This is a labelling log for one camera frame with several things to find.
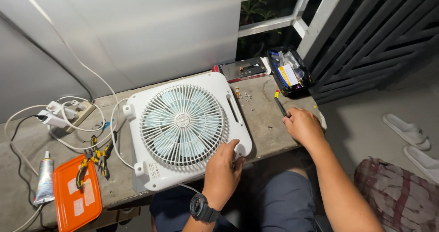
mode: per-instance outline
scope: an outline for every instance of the watch face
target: watch face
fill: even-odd
[[[190,214],[195,218],[199,219],[200,214],[204,208],[206,202],[204,202],[203,197],[196,194],[190,201]]]

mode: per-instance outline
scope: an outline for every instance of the patterned fabric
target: patterned fabric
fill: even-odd
[[[359,164],[354,183],[383,225],[400,232],[439,232],[439,186],[374,158]]]

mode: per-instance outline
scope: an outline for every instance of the fan center hub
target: fan center hub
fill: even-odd
[[[175,117],[175,124],[179,128],[186,128],[190,124],[190,116],[188,114],[186,114],[186,113],[178,114]]]

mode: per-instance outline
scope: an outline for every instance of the glue tube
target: glue tube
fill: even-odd
[[[36,190],[34,205],[53,201],[54,196],[54,161],[50,158],[49,151],[40,162],[40,174],[38,175],[38,189]]]

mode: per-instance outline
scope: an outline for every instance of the hand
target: hand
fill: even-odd
[[[239,139],[234,139],[228,144],[219,145],[217,152],[207,162],[202,194],[206,196],[209,207],[217,211],[222,210],[241,178],[245,158],[238,158],[235,167],[232,164],[236,157],[234,149],[238,143]]]
[[[287,117],[283,117],[282,121],[288,133],[305,148],[326,141],[319,120],[310,111],[291,108],[287,111]]]

